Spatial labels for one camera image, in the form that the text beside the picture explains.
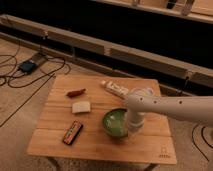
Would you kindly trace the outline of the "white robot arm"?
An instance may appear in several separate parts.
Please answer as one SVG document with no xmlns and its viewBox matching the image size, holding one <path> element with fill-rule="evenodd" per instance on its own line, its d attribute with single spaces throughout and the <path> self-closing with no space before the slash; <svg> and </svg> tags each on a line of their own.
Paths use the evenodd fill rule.
<svg viewBox="0 0 213 171">
<path fill-rule="evenodd" d="M 125 97 L 125 106 L 125 122 L 131 132 L 143 126 L 144 114 L 149 112 L 213 127 L 213 96 L 159 97 L 132 92 Z"/>
</svg>

